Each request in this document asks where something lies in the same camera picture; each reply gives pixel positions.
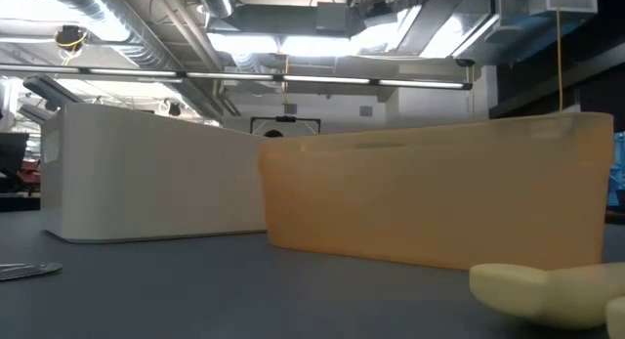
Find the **metal tool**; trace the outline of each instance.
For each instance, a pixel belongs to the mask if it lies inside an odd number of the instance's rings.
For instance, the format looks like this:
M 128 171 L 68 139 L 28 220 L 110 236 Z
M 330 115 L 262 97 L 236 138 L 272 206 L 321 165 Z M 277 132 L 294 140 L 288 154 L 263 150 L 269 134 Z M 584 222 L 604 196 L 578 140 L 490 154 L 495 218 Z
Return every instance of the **metal tool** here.
M 57 263 L 27 265 L 12 264 L 0 265 L 0 281 L 18 279 L 23 277 L 49 275 L 59 272 L 63 269 L 63 265 Z

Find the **translucent container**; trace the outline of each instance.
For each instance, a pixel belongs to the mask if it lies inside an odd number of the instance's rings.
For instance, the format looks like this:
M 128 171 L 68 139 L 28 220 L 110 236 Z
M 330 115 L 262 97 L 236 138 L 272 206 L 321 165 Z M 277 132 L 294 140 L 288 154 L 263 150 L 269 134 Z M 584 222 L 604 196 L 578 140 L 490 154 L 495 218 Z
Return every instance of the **translucent container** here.
M 612 120 L 573 113 L 265 141 L 270 241 L 462 270 L 599 263 Z

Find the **orange translucent container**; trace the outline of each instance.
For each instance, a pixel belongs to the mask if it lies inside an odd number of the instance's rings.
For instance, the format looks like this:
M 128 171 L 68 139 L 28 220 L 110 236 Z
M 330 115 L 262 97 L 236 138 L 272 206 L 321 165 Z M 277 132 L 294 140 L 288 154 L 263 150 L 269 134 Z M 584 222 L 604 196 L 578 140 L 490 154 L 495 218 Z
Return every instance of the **orange translucent container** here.
M 599 263 L 612 121 L 573 113 L 265 141 L 270 242 L 462 270 Z

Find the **gray table surface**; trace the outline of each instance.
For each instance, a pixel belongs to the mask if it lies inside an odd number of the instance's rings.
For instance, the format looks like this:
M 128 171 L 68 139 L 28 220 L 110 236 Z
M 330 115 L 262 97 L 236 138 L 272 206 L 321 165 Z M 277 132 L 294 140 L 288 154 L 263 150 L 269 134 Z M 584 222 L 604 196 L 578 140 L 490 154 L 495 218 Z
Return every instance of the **gray table surface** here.
M 625 261 L 625 227 L 604 258 Z M 283 250 L 265 234 L 71 244 L 37 212 L 0 213 L 0 264 L 63 273 L 0 282 L 1 338 L 607 338 L 483 307 L 466 272 Z

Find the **table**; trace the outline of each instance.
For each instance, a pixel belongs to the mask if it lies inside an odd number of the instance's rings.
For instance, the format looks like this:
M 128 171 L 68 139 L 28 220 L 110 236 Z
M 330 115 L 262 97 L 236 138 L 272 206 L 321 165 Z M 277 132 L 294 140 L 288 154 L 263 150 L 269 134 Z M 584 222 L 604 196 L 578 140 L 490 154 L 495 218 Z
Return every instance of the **table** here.
M 39 212 L 0 214 L 0 264 L 60 262 L 61 275 L 0 282 L 0 337 L 607 338 L 494 313 L 466 272 L 283 250 L 263 233 L 71 244 Z M 625 227 L 604 258 L 625 261 Z

